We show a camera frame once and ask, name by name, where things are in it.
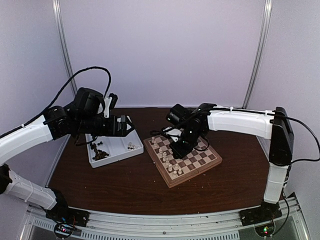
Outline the white plastic divided tray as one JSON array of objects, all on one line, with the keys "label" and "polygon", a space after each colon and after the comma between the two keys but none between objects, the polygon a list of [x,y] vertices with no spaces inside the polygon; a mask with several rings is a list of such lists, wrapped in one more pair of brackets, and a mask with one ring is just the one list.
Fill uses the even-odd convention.
[{"label": "white plastic divided tray", "polygon": [[[102,167],[104,165],[112,164],[121,160],[125,160],[144,152],[144,146],[139,138],[136,130],[131,132],[128,136],[114,137],[114,136],[99,136],[95,140],[90,134],[85,135],[85,141],[89,142],[87,147],[88,160],[92,168]],[[94,151],[90,148],[90,143],[97,144],[102,141],[102,145],[97,146],[98,149],[105,151],[109,154],[108,157],[101,160],[93,160],[92,157],[95,155]],[[139,145],[140,148],[134,150],[128,150],[128,143],[132,142],[135,145]]]}]

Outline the control circuit board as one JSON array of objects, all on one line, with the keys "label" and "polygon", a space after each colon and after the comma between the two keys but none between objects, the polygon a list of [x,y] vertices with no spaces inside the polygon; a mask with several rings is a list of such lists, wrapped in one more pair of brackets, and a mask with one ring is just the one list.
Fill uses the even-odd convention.
[{"label": "control circuit board", "polygon": [[271,234],[273,234],[274,230],[275,227],[271,225],[262,225],[255,228],[256,233],[260,237],[269,237]]},{"label": "control circuit board", "polygon": [[58,238],[68,238],[74,231],[74,227],[62,223],[57,223],[53,228],[53,232]]}]

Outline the white chess pawn corner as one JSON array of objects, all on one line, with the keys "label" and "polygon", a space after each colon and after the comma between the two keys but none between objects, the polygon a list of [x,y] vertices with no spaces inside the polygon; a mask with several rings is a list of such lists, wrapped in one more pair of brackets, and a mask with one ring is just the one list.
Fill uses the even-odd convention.
[{"label": "white chess pawn corner", "polygon": [[175,170],[175,171],[173,172],[173,177],[176,178],[177,176],[178,176],[178,174],[177,174],[177,171]]}]

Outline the left control circuit board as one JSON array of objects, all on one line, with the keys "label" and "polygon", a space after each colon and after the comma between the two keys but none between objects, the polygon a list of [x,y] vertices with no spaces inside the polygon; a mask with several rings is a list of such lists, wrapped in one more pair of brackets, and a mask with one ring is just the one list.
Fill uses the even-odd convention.
[{"label": "left control circuit board", "polygon": [[74,231],[74,227],[62,223],[57,223],[53,228],[53,232],[58,238],[68,238]]}]

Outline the right aluminium corner post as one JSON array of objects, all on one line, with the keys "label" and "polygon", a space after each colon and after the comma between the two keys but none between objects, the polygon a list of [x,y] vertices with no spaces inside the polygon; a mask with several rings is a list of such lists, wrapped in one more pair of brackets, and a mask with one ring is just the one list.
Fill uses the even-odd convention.
[{"label": "right aluminium corner post", "polygon": [[265,0],[258,45],[257,45],[253,67],[252,67],[252,71],[249,79],[249,84],[248,84],[244,101],[241,107],[242,109],[248,108],[256,81],[258,79],[258,74],[259,74],[260,66],[263,59],[263,53],[264,53],[264,49],[265,49],[268,34],[269,34],[270,22],[272,17],[272,9],[273,9],[273,1]]}]

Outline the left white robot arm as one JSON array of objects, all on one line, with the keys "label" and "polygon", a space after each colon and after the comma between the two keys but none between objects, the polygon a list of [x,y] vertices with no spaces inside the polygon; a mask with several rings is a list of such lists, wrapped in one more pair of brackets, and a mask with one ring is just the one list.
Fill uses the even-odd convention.
[{"label": "left white robot arm", "polygon": [[0,192],[16,196],[25,202],[51,210],[61,222],[72,218],[72,211],[64,197],[56,190],[41,187],[18,176],[6,161],[42,143],[57,140],[66,135],[74,138],[80,134],[93,137],[126,137],[135,127],[126,115],[112,115],[117,95],[101,93],[81,87],[74,100],[66,105],[44,110],[31,123],[0,139]]}]

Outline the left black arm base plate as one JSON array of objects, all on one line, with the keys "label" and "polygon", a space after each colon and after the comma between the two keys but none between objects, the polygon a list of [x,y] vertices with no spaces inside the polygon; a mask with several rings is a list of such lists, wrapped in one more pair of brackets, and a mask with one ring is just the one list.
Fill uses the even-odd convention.
[{"label": "left black arm base plate", "polygon": [[70,208],[68,205],[57,203],[52,209],[45,209],[46,217],[58,222],[77,227],[86,227],[90,213],[86,210]]}]

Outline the pile of dark chess pieces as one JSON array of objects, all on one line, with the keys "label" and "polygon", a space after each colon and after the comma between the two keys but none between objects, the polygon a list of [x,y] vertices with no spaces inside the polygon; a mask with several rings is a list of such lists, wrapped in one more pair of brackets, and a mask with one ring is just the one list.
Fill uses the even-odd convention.
[{"label": "pile of dark chess pieces", "polygon": [[102,160],[105,159],[106,157],[109,156],[109,154],[106,151],[102,151],[101,149],[98,149],[97,147],[102,145],[103,142],[100,141],[98,143],[90,143],[90,149],[94,151],[94,156],[92,157],[92,159],[94,161],[98,161],[98,160]]}]

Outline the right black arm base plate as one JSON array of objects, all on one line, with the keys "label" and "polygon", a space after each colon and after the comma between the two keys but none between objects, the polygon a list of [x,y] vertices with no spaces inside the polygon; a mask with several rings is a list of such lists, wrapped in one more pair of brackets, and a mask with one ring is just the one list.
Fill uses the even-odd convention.
[{"label": "right black arm base plate", "polygon": [[280,205],[263,202],[260,206],[247,208],[239,212],[243,226],[256,225],[272,221],[282,216]]}]

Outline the aluminium corner post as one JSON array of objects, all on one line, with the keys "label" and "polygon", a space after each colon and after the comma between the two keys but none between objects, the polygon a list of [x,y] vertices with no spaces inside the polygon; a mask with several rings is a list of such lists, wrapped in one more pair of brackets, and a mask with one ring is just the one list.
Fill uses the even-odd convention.
[{"label": "aluminium corner post", "polygon": [[270,22],[272,17],[272,9],[273,9],[273,1],[265,0],[258,45],[257,45],[253,67],[252,67],[252,71],[249,79],[249,84],[248,84],[244,101],[241,107],[242,109],[248,108],[256,81],[258,79],[258,74],[259,74],[260,66],[263,59],[263,53],[264,53],[264,49],[265,49],[268,34],[269,34]]},{"label": "aluminium corner post", "polygon": [[52,0],[52,6],[53,6],[53,14],[54,14],[59,42],[60,42],[60,48],[62,51],[62,59],[63,59],[67,76],[70,78],[74,74],[74,71],[72,68],[69,50],[67,46],[67,39],[66,39],[65,30],[64,30],[60,0]]}]

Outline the left aluminium corner post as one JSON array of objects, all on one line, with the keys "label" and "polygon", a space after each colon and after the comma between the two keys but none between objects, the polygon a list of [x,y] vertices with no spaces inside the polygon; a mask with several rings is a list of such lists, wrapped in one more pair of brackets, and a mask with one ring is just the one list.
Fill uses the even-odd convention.
[{"label": "left aluminium corner post", "polygon": [[66,39],[65,30],[64,30],[60,0],[52,0],[52,6],[53,6],[53,14],[54,14],[59,42],[60,42],[60,48],[62,51],[62,59],[63,59],[67,76],[70,78],[74,74],[74,71],[72,68],[69,50],[67,46],[67,39]]}]

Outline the aluminium front rail frame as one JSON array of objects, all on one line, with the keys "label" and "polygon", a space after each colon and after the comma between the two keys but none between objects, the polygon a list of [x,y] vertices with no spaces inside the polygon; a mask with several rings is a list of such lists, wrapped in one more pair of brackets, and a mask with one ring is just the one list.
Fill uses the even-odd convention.
[{"label": "aluminium front rail frame", "polygon": [[[240,211],[182,215],[133,215],[86,210],[85,227],[66,240],[311,240],[311,236],[295,196],[288,197],[289,217],[281,230],[272,237],[256,231],[272,224],[265,221],[243,225]],[[54,233],[56,223],[46,218],[39,207],[29,205],[18,240],[60,240]]]}]

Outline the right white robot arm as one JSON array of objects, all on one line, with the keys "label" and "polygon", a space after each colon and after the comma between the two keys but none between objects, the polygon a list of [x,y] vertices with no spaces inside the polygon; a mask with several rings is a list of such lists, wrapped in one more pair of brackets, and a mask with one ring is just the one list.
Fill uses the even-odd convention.
[{"label": "right white robot arm", "polygon": [[161,133],[173,140],[170,148],[176,159],[190,153],[197,146],[198,138],[204,138],[209,131],[242,133],[270,140],[263,205],[257,208],[256,216],[266,221],[276,212],[275,205],[286,184],[294,146],[293,129],[284,108],[261,111],[202,103],[191,109],[176,104],[166,119],[172,126],[163,128]]}]

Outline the right control circuit board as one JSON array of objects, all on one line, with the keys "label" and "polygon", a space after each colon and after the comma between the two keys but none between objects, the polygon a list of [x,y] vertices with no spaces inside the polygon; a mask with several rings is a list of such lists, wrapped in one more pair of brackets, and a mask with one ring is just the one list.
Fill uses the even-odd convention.
[{"label": "right control circuit board", "polygon": [[271,225],[262,225],[255,228],[256,233],[260,237],[269,237],[271,234],[273,234],[274,230],[275,227]]}]

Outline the pile of white chess pieces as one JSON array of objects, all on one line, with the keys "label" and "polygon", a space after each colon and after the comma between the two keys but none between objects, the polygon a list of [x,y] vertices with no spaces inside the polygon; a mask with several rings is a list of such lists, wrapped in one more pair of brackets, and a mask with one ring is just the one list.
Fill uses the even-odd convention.
[{"label": "pile of white chess pieces", "polygon": [[129,142],[128,145],[127,145],[127,149],[128,150],[136,150],[136,149],[139,149],[139,148],[140,148],[139,145],[135,145],[132,142]]}]

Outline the wooden chess board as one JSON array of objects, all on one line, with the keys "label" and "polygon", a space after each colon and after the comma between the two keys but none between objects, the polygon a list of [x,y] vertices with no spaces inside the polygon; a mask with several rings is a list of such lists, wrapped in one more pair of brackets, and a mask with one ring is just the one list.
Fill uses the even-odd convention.
[{"label": "wooden chess board", "polygon": [[[143,144],[169,188],[173,188],[203,174],[223,161],[222,157],[211,146],[208,146],[207,142],[202,137],[199,137],[197,140],[196,149],[193,149],[182,159],[174,158],[170,148],[170,143],[172,142],[171,138],[168,139],[162,135],[156,135],[154,137],[158,147],[154,147],[154,144],[151,143],[152,137],[145,139]],[[173,167],[171,172],[168,171],[168,167],[166,167],[165,162],[163,162],[163,158],[160,157],[159,148],[162,148],[163,152],[167,153],[166,157],[169,157],[169,163],[172,164]],[[175,164],[178,164],[177,170],[174,169]],[[174,171],[177,171],[177,177],[173,177]]]}]

